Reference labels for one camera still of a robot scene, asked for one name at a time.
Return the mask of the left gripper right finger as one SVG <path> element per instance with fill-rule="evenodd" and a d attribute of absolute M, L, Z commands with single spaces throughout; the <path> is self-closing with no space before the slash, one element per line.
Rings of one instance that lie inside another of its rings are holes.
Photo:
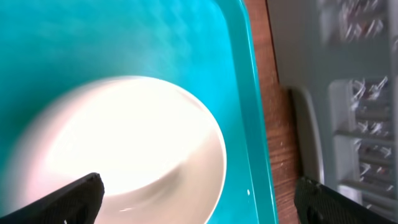
<path fill-rule="evenodd" d="M 301 224 L 395 224 L 308 177 L 297 181 L 294 205 Z"/>

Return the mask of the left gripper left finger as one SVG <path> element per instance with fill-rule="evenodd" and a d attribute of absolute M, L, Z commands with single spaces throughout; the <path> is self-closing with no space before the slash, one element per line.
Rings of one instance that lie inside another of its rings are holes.
<path fill-rule="evenodd" d="M 104 197 L 98 173 L 90 173 L 1 217 L 1 224 L 94 224 Z"/>

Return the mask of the pink bowl with peanuts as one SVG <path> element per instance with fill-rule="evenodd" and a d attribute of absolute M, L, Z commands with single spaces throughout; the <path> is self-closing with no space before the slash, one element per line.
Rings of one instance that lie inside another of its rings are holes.
<path fill-rule="evenodd" d="M 24 130 L 6 163 L 1 214 L 95 172 L 104 184 L 96 223 L 206 223 L 226 165 L 221 128 L 189 91 L 108 78 L 60 97 Z"/>

